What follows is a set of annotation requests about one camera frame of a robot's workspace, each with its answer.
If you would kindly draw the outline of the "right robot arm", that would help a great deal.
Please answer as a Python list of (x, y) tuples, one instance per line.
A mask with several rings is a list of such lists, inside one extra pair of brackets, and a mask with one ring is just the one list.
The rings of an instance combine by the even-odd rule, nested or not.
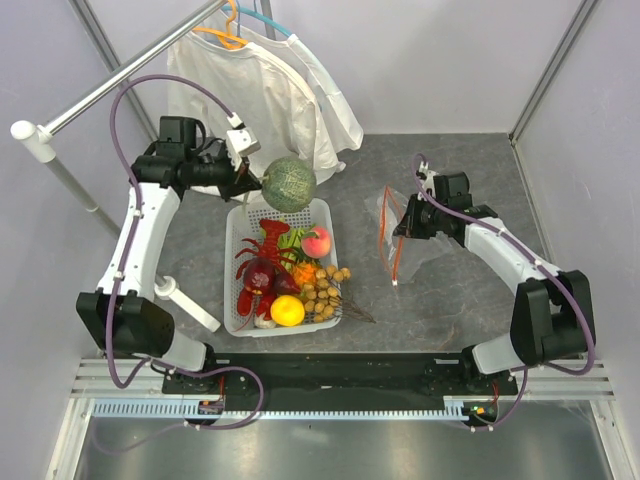
[(444, 235), (480, 258), (514, 295), (508, 333), (467, 350), (458, 368), (467, 392), (483, 392), (494, 374), (541, 365), (583, 376), (595, 363), (591, 289), (579, 270), (563, 271), (518, 240), (498, 214), (476, 205), (463, 172), (438, 174), (426, 164), (414, 173), (418, 191), (393, 234), (431, 240)]

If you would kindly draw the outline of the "green netted melon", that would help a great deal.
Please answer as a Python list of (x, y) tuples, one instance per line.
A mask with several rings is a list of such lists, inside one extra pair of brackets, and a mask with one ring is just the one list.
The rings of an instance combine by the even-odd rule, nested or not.
[(297, 213), (309, 205), (316, 186), (315, 172), (307, 162), (297, 157), (282, 157), (265, 170), (262, 196), (277, 211)]

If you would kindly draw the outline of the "clear orange-zipper zip bag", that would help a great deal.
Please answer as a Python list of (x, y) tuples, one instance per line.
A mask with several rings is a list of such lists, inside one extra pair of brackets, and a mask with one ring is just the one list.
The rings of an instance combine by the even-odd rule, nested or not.
[(408, 198), (389, 185), (367, 197), (364, 206), (375, 224), (378, 256), (393, 287), (409, 283), (423, 264), (452, 251), (450, 242), (442, 236), (420, 240), (393, 234), (406, 212)]

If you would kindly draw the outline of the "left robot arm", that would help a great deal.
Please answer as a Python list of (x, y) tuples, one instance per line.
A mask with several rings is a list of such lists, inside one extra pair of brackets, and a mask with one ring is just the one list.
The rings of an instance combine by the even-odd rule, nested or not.
[(185, 382), (208, 393), (219, 369), (206, 360), (204, 343), (182, 334), (154, 298), (157, 265), (170, 223), (186, 190), (215, 186), (222, 198), (258, 190), (249, 154), (260, 147), (237, 114), (222, 139), (209, 137), (202, 122), (164, 116), (160, 138), (130, 165), (131, 188), (123, 229), (95, 291), (82, 292), (76, 310), (109, 360), (116, 354), (153, 358), (185, 370)]

